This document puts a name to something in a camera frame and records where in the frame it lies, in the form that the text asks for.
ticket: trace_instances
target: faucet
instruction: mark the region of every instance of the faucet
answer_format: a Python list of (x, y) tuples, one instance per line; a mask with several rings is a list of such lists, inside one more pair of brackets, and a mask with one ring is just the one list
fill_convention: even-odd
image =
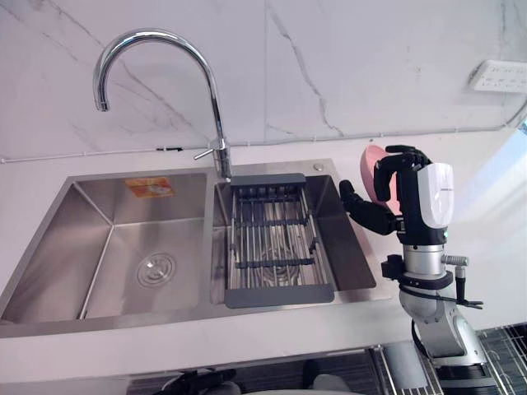
[(182, 48), (186, 53), (192, 56), (201, 67), (203, 74), (207, 79), (208, 90), (211, 95), (212, 112), (216, 124), (217, 138), (211, 143), (209, 149), (196, 155), (194, 159), (197, 160), (208, 154), (213, 154), (219, 176), (224, 179), (230, 179), (231, 161), (229, 144), (223, 135), (222, 118), (220, 117), (220, 110), (217, 103), (216, 80), (214, 79), (212, 70), (208, 66), (203, 55), (183, 37), (162, 29), (136, 29), (123, 33), (119, 37), (113, 39), (99, 56), (99, 60), (97, 61), (96, 68), (93, 72), (93, 95), (96, 100), (96, 108), (99, 111), (108, 111), (110, 109), (108, 99), (106, 98), (106, 80), (108, 79), (110, 68), (115, 59), (126, 49), (148, 41), (172, 44), (176, 47)]

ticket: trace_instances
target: wall socket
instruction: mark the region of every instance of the wall socket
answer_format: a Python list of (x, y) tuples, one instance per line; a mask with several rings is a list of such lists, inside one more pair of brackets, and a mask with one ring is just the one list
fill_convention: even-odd
[(527, 93), (527, 63), (486, 60), (469, 84), (475, 91)]

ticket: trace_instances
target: label sticker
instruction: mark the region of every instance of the label sticker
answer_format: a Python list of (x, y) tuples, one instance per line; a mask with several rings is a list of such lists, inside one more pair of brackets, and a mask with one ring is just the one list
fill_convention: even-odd
[(169, 198), (174, 189), (167, 177), (148, 177), (145, 179), (125, 179), (124, 183), (138, 198)]

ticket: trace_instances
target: double basin sink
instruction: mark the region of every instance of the double basin sink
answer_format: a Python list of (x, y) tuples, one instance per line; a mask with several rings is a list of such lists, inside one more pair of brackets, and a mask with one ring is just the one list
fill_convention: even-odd
[[(331, 303), (389, 296), (379, 265), (365, 258), (364, 234), (342, 209), (331, 160), (234, 166), (233, 173), (304, 174)], [(0, 337), (306, 307), (226, 307), (231, 196), (213, 169), (68, 178), (0, 295)]]

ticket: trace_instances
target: sink rack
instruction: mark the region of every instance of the sink rack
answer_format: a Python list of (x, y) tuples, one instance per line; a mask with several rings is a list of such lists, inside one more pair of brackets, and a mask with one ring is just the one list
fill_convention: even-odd
[(232, 187), (226, 304), (331, 300), (305, 176), (242, 176), (233, 179)]

